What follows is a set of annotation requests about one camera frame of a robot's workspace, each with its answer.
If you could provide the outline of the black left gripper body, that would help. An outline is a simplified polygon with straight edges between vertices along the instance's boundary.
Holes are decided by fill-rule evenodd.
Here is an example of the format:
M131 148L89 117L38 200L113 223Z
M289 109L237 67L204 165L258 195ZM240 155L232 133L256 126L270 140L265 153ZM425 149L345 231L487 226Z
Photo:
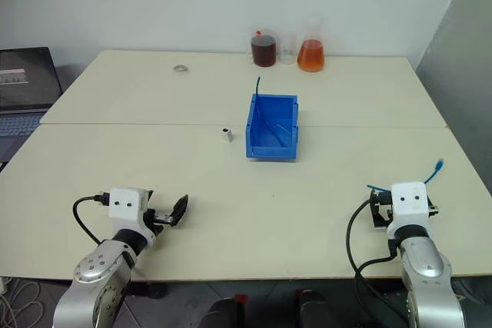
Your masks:
M159 215L154 209L147 209L143 214L143 220L145 226L154 236L158 236L164 230L164 225L174 225L174 218L172 216Z

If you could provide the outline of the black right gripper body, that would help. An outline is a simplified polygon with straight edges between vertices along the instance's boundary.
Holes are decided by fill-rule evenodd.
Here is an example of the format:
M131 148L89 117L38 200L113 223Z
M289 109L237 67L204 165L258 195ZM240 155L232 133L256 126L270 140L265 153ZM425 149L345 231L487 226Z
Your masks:
M393 210L390 204L372 204L371 216L376 229L384 229L393 220Z

